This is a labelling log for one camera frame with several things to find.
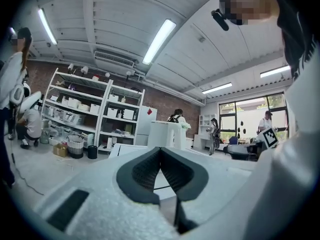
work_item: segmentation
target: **white ceiling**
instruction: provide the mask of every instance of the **white ceiling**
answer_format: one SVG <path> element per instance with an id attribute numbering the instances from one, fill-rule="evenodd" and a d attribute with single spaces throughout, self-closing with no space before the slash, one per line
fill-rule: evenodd
<path id="1" fill-rule="evenodd" d="M 147 79 L 198 100 L 279 81 L 279 74 L 260 79 L 261 72 L 285 64 L 276 22 L 229 24 L 226 32 L 211 17 L 218 6 L 218 0 L 27 0 L 14 27 L 30 28 L 36 59 L 97 67 L 94 51 L 113 52 L 139 61 L 136 68 Z M 57 45 L 47 45 L 50 40 L 38 17 L 39 8 L 44 9 Z M 143 65 L 166 19 L 176 23 L 174 33 L 153 64 Z M 288 72 L 283 76 L 290 78 Z M 229 82 L 231 88 L 202 94 Z"/>

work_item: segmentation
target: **black trash can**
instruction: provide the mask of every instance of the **black trash can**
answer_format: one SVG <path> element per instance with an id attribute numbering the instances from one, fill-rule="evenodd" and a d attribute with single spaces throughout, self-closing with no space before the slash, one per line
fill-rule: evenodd
<path id="1" fill-rule="evenodd" d="M 88 158 L 97 159 L 98 157 L 98 147 L 97 146 L 88 146 Z"/>

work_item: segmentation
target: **black cable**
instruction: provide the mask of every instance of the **black cable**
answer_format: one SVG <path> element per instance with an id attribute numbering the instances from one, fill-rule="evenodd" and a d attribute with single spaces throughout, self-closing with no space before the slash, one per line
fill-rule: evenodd
<path id="1" fill-rule="evenodd" d="M 35 191 L 35 192 L 38 193 L 39 195 L 44 196 L 45 194 L 39 192 L 39 191 L 36 190 L 33 186 L 30 186 L 30 185 L 28 184 L 26 178 L 22 177 L 22 175 L 21 175 L 21 173 L 20 173 L 20 171 L 19 171 L 19 169 L 17 168 L 17 165 L 16 165 L 16 160 L 15 160 L 15 156 L 14 156 L 13 149 L 12 149 L 12 140 L 10 141 L 10 145 L 11 145 L 11 157 L 12 157 L 12 161 L 13 161 L 13 164 L 14 164 L 14 167 L 15 167 L 16 171 L 17 171 L 18 174 L 19 174 L 19 177 L 24 180 L 24 182 L 25 182 L 25 184 L 26 184 L 27 187 L 29 187 L 30 189 L 32 189 L 33 191 Z"/>

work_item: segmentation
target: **window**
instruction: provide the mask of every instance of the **window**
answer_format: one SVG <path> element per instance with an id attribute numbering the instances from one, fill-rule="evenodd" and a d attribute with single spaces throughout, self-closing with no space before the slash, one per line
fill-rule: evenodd
<path id="1" fill-rule="evenodd" d="M 240 140 L 245 142 L 255 138 L 259 123 L 268 110 L 273 114 L 272 126 L 278 128 L 276 135 L 279 142 L 285 141 L 289 136 L 289 122 L 283 93 L 220 104 L 222 141 L 228 143 L 232 136 L 240 136 Z"/>

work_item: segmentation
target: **white refrigerator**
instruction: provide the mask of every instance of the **white refrigerator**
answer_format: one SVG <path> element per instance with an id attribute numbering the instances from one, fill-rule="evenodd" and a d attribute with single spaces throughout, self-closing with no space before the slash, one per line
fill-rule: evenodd
<path id="1" fill-rule="evenodd" d="M 151 121 L 157 120 L 158 110 L 153 107 L 142 106 L 140 119 L 137 125 L 135 144 L 137 146 L 147 146 L 150 134 Z"/>

